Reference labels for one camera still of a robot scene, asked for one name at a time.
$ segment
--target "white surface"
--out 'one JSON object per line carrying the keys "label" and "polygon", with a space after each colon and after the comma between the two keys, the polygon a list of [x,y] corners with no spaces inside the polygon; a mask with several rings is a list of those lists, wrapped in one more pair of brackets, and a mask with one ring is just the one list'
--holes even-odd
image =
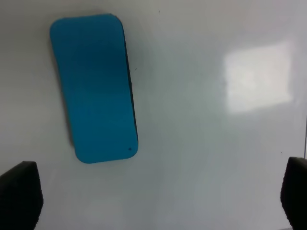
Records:
{"label": "white surface", "polygon": [[[63,16],[123,22],[139,151],[87,165],[69,144],[48,41]],[[0,173],[38,163],[38,230],[278,230],[303,156],[304,0],[2,0]]]}

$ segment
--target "black object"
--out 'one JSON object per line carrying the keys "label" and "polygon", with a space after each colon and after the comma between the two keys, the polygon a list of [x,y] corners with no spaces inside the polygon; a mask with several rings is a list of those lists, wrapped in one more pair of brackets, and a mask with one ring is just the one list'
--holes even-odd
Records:
{"label": "black object", "polygon": [[283,178],[281,202],[293,230],[307,230],[307,160],[290,157]]}
{"label": "black object", "polygon": [[33,230],[43,203],[35,162],[23,161],[0,176],[1,230]]}

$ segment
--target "blue felt pad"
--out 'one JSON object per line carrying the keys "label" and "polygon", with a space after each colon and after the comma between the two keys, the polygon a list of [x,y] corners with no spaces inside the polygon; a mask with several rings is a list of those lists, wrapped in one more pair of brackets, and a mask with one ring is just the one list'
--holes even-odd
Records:
{"label": "blue felt pad", "polygon": [[50,39],[78,159],[95,163],[135,155],[138,137],[119,19],[111,14],[60,19]]}

